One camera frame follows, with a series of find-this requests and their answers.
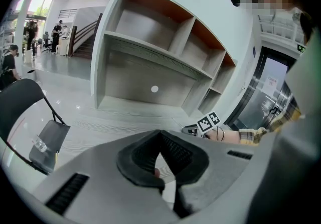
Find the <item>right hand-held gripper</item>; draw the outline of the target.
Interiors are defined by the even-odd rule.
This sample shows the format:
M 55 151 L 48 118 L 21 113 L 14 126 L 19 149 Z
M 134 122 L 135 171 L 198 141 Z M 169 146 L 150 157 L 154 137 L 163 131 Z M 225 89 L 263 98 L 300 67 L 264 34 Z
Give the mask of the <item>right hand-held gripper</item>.
M 199 138 L 207 138 L 206 133 L 218 130 L 220 123 L 219 116 L 214 111 L 211 111 L 197 120 L 195 124 L 183 127 L 181 132 Z

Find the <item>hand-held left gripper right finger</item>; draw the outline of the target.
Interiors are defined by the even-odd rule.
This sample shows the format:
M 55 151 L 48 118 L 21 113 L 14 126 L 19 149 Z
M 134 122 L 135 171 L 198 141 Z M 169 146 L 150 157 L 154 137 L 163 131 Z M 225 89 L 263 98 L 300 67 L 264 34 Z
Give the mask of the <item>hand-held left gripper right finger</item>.
M 160 131 L 162 151 L 175 174 L 173 210 L 160 218 L 247 218 L 257 186 L 245 188 L 253 148 Z

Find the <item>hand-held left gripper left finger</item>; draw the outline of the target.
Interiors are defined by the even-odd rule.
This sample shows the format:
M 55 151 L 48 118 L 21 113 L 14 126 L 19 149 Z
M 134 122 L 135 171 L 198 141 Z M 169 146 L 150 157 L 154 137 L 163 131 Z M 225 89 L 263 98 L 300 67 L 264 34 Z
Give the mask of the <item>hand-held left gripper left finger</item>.
M 50 174 L 35 198 L 77 224 L 175 224 L 154 174 L 162 140 L 155 130 L 92 147 Z

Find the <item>person's right forearm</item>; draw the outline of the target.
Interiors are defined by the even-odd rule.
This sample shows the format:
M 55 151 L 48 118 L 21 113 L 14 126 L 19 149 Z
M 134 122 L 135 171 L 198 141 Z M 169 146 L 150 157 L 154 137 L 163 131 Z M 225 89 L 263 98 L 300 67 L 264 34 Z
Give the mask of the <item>person's right forearm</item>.
M 210 140 L 220 141 L 232 144 L 258 145 L 262 137 L 270 132 L 278 132 L 287 122 L 296 121 L 301 116 L 299 108 L 289 105 L 279 116 L 277 116 L 270 125 L 270 129 L 240 129 L 239 131 L 225 131 L 219 127 L 218 130 L 212 130 L 206 133 Z

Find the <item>dark glass door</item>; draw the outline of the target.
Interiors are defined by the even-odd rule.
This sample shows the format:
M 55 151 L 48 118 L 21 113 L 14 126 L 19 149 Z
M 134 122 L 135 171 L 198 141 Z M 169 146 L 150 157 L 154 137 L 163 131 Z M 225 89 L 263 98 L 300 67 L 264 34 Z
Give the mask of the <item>dark glass door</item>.
M 276 50 L 262 47 L 254 74 L 240 102 L 224 122 L 231 130 L 268 128 L 289 101 L 290 89 L 285 76 L 295 59 Z M 266 77 L 278 80 L 272 97 L 262 92 Z

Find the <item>grey wooden desk with shelves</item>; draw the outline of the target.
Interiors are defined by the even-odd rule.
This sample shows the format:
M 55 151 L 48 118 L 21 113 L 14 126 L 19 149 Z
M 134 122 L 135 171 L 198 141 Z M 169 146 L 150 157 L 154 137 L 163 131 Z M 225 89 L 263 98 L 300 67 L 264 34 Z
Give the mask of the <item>grey wooden desk with shelves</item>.
M 74 117 L 60 150 L 56 169 L 87 149 L 152 130 L 181 131 L 202 117 L 178 106 L 144 103 L 106 96 L 100 106 L 89 103 Z

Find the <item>clear plastic water bottle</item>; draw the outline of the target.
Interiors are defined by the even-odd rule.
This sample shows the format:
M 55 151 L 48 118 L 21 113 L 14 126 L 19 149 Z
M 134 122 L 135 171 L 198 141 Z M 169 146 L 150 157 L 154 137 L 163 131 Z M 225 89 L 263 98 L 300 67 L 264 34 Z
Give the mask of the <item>clear plastic water bottle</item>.
M 40 152 L 44 153 L 47 151 L 47 145 L 38 135 L 32 136 L 32 143 Z

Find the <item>white paper notice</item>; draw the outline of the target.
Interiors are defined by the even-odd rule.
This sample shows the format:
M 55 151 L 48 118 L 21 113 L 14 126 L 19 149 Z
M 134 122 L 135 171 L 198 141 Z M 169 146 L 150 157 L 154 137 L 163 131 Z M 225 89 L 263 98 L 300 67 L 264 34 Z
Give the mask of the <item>white paper notice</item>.
M 277 88 L 278 80 L 273 76 L 268 75 L 262 87 L 262 92 L 272 97 Z

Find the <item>person's torso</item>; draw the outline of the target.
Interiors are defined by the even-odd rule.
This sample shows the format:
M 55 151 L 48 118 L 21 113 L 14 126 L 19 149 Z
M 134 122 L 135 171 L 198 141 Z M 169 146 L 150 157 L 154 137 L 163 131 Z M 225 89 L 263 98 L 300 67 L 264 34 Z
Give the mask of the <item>person's torso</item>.
M 275 134 L 246 224 L 321 224 L 321 31 L 301 13 L 306 51 L 286 82 L 302 110 Z

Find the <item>grey wooden shelf unit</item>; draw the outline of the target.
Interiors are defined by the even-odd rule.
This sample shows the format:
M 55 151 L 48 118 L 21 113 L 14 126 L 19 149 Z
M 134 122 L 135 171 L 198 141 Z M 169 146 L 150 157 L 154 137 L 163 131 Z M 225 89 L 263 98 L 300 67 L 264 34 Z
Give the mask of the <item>grey wooden shelf unit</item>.
M 101 29 L 92 76 L 96 107 L 109 96 L 206 113 L 236 68 L 211 30 L 173 0 L 111 0 Z

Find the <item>black folding chair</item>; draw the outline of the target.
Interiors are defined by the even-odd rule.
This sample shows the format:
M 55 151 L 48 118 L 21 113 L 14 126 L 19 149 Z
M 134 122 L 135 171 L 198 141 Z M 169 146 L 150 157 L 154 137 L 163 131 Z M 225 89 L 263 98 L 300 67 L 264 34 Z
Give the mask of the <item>black folding chair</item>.
M 26 159 L 9 143 L 9 135 L 18 118 L 41 100 L 46 102 L 53 116 L 38 134 L 47 145 L 47 151 L 42 153 L 33 145 Z M 20 79 L 0 92 L 0 138 L 24 163 L 40 173 L 49 175 L 54 171 L 69 129 L 70 126 L 57 114 L 41 87 L 32 79 Z

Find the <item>staircase with dark railing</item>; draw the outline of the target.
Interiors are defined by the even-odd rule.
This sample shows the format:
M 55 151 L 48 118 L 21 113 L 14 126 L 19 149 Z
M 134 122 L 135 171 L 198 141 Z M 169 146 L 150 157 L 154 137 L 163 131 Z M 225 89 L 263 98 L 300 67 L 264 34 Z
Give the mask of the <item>staircase with dark railing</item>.
M 100 13 L 97 20 L 81 29 L 78 29 L 77 25 L 72 27 L 67 47 L 68 57 L 76 55 L 76 57 L 85 59 L 92 58 L 93 44 L 102 15 L 103 13 Z

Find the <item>black office chair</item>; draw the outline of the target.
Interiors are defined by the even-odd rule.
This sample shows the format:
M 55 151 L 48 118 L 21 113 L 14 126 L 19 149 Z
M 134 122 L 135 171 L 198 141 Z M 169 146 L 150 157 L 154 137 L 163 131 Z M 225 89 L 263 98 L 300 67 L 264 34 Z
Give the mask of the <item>black office chair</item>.
M 49 33 L 46 31 L 43 35 L 42 53 L 51 50 L 52 44 L 50 43 Z

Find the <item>large bright window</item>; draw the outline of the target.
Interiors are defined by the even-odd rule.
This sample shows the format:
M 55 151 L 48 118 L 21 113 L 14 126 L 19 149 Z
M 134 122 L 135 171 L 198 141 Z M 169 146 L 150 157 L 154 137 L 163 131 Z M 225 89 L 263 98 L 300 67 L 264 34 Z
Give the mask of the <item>large bright window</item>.
M 31 0 L 27 19 L 46 20 L 53 0 Z

